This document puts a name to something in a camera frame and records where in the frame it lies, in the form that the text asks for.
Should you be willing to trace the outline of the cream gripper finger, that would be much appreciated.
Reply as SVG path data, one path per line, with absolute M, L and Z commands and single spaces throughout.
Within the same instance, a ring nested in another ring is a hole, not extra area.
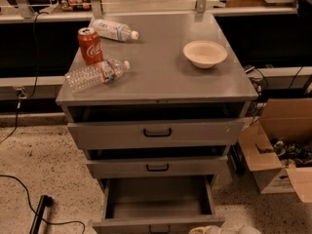
M 188 234 L 210 234 L 212 226 L 200 226 L 191 229 Z

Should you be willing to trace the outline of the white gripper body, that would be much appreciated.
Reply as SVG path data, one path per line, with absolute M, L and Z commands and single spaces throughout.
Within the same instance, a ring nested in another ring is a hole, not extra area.
M 251 226 L 243 226 L 236 231 L 213 226 L 211 227 L 211 234 L 262 234 L 262 233 Z

